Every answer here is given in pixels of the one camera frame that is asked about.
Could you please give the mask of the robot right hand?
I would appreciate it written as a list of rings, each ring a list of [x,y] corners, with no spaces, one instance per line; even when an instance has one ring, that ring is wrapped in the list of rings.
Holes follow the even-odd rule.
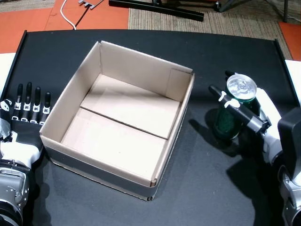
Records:
[[[236,138],[246,126],[263,139],[265,162],[273,164],[282,152],[277,124],[281,116],[262,88],[247,75],[226,71],[226,86],[215,85],[209,91],[220,105],[214,123],[214,133],[222,140]]]

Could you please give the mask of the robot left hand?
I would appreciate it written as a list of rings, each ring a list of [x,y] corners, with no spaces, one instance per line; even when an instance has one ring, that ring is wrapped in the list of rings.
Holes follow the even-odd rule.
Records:
[[[43,148],[39,131],[51,112],[51,93],[45,93],[41,102],[41,88],[36,87],[32,97],[32,83],[25,93],[23,84],[17,87],[15,101],[0,102],[0,153],[3,160],[15,161],[28,168],[40,158]]]

